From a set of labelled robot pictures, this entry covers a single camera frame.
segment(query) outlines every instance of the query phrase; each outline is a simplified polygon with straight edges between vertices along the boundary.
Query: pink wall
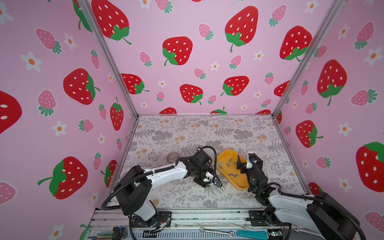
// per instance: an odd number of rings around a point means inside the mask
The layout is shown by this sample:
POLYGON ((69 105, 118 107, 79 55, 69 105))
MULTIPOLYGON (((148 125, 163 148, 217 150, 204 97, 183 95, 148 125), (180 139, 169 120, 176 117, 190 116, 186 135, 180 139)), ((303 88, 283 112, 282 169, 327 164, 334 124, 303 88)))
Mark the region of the pink wall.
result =
POLYGON ((319 186, 343 204, 372 240, 384 238, 378 225, 384 215, 383 9, 384 2, 374 0, 344 5, 282 109, 280 123, 314 193, 319 186), (357 51, 356 43, 364 48, 357 51), (336 87, 327 90, 333 80, 336 87), (323 138, 313 144, 314 126, 323 138))
POLYGON ((83 23, 79 30, 72 1, 6 0, 0 10, 1 238, 13 239, 10 230, 17 227, 17 234, 31 239, 79 239, 81 224, 88 224, 107 190, 101 170, 119 159, 117 138, 124 146, 133 118, 116 82, 109 81, 95 37, 83 23), (46 31, 36 34, 36 28, 46 31), (100 89, 93 101, 88 74, 100 89), (118 121, 124 113, 118 131, 110 117, 115 97, 123 110, 118 121), (92 124, 85 121, 82 132, 78 125, 86 119, 92 124), (94 161, 97 152, 101 162, 94 161))
MULTIPOLYGON (((223 107, 228 113, 273 111, 280 100, 275 93, 281 95, 278 91, 285 89, 298 65, 296 58, 284 58, 291 47, 309 45, 332 2, 89 1, 119 71, 132 80, 128 90, 139 114, 166 108, 177 113, 210 113, 223 107), (237 32, 242 36, 236 40, 232 34, 237 32), (223 89, 224 83, 235 88, 223 89)), ((293 54, 301 59, 304 52, 293 54)))

